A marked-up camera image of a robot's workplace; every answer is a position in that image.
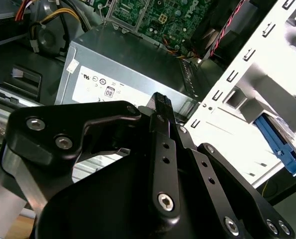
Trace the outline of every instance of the black plastic part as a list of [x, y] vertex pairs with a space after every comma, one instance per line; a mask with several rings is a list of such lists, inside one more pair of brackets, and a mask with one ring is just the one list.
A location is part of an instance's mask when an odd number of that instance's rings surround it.
[[[155, 93], [149, 104], [154, 111], [148, 116], [127, 102], [36, 107], [11, 114], [7, 146], [22, 158], [22, 170], [34, 181], [25, 185], [38, 189], [48, 201], [37, 221], [36, 238], [295, 237], [288, 223], [213, 146], [213, 153], [207, 150], [209, 144], [196, 151], [189, 133], [175, 123], [167, 97]], [[29, 118], [43, 120], [45, 129], [29, 129]], [[59, 135], [70, 138], [73, 146], [58, 148]], [[121, 148], [129, 149], [129, 156], [67, 184], [76, 161]], [[172, 199], [171, 210], [159, 203], [160, 193]], [[28, 199], [33, 202], [34, 196]], [[226, 217], [238, 233], [228, 230]], [[279, 220], [289, 228], [289, 236]]]
[[4, 89], [16, 92], [24, 97], [39, 102], [42, 75], [21, 65], [14, 65], [12, 70], [21, 71], [22, 75], [20, 77], [16, 77], [12, 76], [11, 73], [9, 77], [0, 84], [0, 86]]
[[[254, 238], [295, 238], [293, 229], [284, 218], [241, 176], [215, 147], [203, 143], [198, 146], [198, 151], [208, 156], [237, 218], [243, 221], [247, 231]], [[278, 230], [277, 235], [269, 229], [267, 220], [275, 225]], [[287, 235], [282, 230], [279, 221], [282, 221], [288, 227], [291, 232], [290, 235]]]
[[[130, 112], [127, 107], [133, 108], [135, 113]], [[18, 156], [47, 167], [48, 170], [53, 169], [58, 174], [66, 173], [79, 157], [87, 159], [94, 156], [94, 142], [105, 141], [104, 136], [112, 129], [116, 132], [117, 128], [136, 123], [140, 117], [140, 112], [133, 105], [123, 101], [22, 108], [9, 117], [6, 141], [8, 147]], [[45, 129], [29, 129], [26, 121], [30, 118], [43, 120]], [[88, 141], [91, 143], [86, 145], [84, 138], [90, 131], [96, 133]], [[58, 148], [55, 140], [59, 136], [71, 139], [72, 147]], [[110, 148], [105, 151], [119, 150], [114, 148], [113, 142], [109, 143]]]

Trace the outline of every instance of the yellow wire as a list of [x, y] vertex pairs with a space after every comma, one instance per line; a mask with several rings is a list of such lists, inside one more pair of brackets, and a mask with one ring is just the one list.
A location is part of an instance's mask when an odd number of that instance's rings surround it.
[[[60, 8], [58, 10], [56, 10], [55, 12], [51, 13], [50, 15], [48, 15], [47, 17], [45, 17], [43, 20], [41, 20], [39, 23], [40, 24], [43, 24], [43, 22], [49, 20], [50, 18], [52, 18], [53, 16], [56, 16], [58, 14], [61, 14], [61, 13], [68, 13], [68, 14], [71, 14], [74, 18], [76, 18], [78, 21], [79, 20], [79, 17], [77, 16], [77, 14], [72, 10], [72, 9], [69, 9], [69, 8]], [[31, 33], [32, 33], [32, 37], [34, 39], [34, 30], [36, 28], [36, 25], [32, 27], [31, 29]]]
[[71, 14], [73, 17], [75, 17], [79, 21], [79, 18], [77, 16], [77, 14], [73, 10], [71, 10], [69, 8], [60, 8], [59, 10], [56, 10], [55, 12], [48, 15], [46, 18], [44, 18], [42, 21], [40, 21], [40, 23], [43, 24], [43, 22], [49, 20], [53, 16], [58, 15], [59, 13], [64, 13], [64, 12], [68, 13], [68, 14]]
[[266, 190], [266, 188], [267, 188], [268, 182], [269, 182], [269, 180], [267, 180], [266, 184], [264, 185], [264, 188], [263, 188], [263, 190], [262, 190], [262, 194], [261, 194], [262, 197], [264, 196], [264, 192], [265, 192], [265, 190]]

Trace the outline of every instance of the motherboard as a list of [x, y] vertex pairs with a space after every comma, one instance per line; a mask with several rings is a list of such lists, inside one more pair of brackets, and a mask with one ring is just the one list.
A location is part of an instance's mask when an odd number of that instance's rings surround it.
[[111, 21], [139, 36], [166, 46], [171, 52], [188, 55], [187, 41], [206, 16], [214, 0], [88, 0]]

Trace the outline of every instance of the screw hole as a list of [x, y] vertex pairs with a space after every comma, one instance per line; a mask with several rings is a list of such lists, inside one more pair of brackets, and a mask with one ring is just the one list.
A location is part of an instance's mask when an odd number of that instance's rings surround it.
[[164, 148], [169, 149], [169, 145], [168, 144], [163, 143], [162, 145], [163, 145]]
[[163, 160], [164, 163], [170, 164], [170, 160], [168, 158], [163, 157], [162, 160]]
[[212, 178], [209, 178], [208, 180], [209, 180], [210, 183], [216, 184], [216, 182]]

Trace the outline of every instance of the green circuit board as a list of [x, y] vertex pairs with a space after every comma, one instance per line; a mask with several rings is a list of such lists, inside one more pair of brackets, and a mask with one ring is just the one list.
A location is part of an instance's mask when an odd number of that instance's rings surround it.
[[[183, 42], [190, 39], [210, 7], [205, 0], [151, 0], [139, 32], [162, 42], [163, 37], [172, 48], [179, 48], [184, 54]], [[166, 16], [162, 23], [160, 16]]]
[[[110, 19], [119, 19], [133, 27], [141, 20], [138, 33], [160, 43], [165, 38], [171, 48], [186, 55], [189, 51], [184, 42], [193, 36], [213, 0], [150, 0], [145, 9], [146, 1], [112, 0]], [[106, 0], [95, 1], [93, 7], [97, 8], [98, 4], [105, 5]], [[108, 7], [102, 9], [104, 16], [107, 12]]]

